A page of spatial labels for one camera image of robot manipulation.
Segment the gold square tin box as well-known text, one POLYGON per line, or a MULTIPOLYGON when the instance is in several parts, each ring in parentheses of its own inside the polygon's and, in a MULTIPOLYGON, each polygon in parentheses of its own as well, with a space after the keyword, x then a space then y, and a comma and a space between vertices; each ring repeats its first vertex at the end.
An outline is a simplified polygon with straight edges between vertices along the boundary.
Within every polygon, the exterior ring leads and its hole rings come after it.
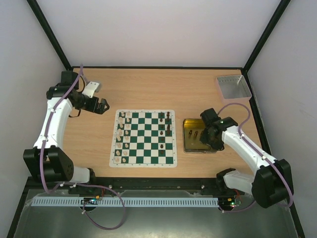
POLYGON ((205 125, 201 119, 184 119, 183 149, 185 153, 216 153, 216 150, 200 141, 205 125))

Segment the green white chess board mat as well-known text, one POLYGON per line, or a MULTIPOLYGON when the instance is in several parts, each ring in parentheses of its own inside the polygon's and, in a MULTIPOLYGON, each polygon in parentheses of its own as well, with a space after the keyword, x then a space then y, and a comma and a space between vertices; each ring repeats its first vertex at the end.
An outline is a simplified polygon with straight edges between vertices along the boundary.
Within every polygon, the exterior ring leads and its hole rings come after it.
POLYGON ((174 110, 117 110, 109 157, 111 168, 175 168, 177 167, 176 116, 174 110), (159 114, 164 113, 163 122, 159 114), (170 124, 171 134, 165 134, 170 124))

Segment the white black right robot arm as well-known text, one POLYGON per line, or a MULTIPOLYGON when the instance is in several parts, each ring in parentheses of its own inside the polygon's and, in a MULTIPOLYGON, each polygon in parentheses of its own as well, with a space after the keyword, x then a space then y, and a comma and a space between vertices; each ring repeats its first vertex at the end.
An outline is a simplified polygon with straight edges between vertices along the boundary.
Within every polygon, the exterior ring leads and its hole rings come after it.
POLYGON ((249 166, 252 175, 229 168, 216 175, 216 189, 227 194, 236 189, 251 195, 263 208, 278 204, 293 205, 293 180, 290 164, 261 149, 233 118, 221 118, 213 108, 200 114, 205 129, 200 141, 215 151, 231 147, 249 166))

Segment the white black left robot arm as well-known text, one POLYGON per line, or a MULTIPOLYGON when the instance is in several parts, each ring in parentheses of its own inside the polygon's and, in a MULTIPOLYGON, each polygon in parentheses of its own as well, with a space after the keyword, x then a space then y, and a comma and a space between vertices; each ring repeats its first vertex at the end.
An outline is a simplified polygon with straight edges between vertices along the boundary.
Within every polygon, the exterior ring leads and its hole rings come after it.
POLYGON ((23 160, 34 181, 49 192, 49 182, 88 183, 93 170, 77 167, 63 151, 63 138, 71 112, 87 111, 102 115, 110 109, 106 99, 94 94, 102 85, 89 81, 81 69, 63 71, 60 82, 46 92, 47 110, 44 123, 33 148, 23 152, 23 160))

